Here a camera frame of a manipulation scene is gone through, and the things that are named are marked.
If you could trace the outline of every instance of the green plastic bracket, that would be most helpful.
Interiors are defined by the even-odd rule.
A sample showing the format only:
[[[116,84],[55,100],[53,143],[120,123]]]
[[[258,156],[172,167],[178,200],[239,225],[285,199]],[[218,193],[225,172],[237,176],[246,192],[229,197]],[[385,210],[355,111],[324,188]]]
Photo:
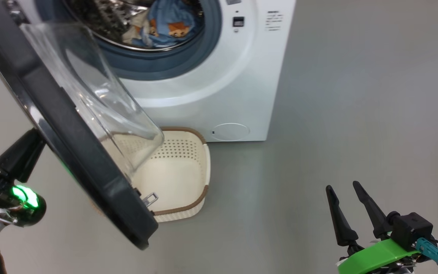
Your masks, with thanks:
[[[354,253],[337,270],[339,274],[366,274],[374,269],[396,262],[403,257],[419,253],[407,252],[392,239],[377,242],[369,248]]]

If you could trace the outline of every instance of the cartoon animal face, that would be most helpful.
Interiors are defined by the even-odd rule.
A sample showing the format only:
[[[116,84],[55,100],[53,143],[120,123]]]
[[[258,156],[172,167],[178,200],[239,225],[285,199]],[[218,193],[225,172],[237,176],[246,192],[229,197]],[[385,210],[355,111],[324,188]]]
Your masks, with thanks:
[[[156,37],[160,36],[157,31],[157,21],[154,18],[150,20],[150,34]]]
[[[184,22],[177,22],[168,24],[168,29],[170,30],[168,33],[170,36],[182,38],[188,34],[190,27],[185,26]]]

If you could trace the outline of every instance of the green light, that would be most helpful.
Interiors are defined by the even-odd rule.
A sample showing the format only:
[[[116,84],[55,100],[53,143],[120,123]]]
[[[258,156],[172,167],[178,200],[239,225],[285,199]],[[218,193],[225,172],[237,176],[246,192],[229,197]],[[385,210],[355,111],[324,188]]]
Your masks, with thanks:
[[[12,188],[13,194],[20,199],[22,202],[27,202],[27,204],[31,205],[34,208],[38,207],[38,197],[33,190],[24,186],[14,186]]]

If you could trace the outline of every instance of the laundry basket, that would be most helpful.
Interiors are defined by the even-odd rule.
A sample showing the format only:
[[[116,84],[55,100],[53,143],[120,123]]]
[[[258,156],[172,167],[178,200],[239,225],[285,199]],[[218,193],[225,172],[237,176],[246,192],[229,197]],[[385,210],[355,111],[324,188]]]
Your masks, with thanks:
[[[209,188],[211,161],[204,138],[189,128],[163,128],[165,141],[132,179],[145,198],[158,196],[148,208],[157,222],[196,215]]]

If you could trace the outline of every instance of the blue cloth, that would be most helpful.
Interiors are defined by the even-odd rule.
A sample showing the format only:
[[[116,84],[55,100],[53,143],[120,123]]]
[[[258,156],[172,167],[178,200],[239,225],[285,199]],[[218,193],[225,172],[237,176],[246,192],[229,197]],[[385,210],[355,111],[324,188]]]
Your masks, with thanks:
[[[158,36],[154,32],[144,33],[144,29],[140,34],[149,38],[155,48],[171,47],[191,38],[198,31],[192,7],[183,0],[156,0],[149,9],[148,20],[152,28],[156,26]],[[133,44],[146,46],[138,39],[134,39]]]

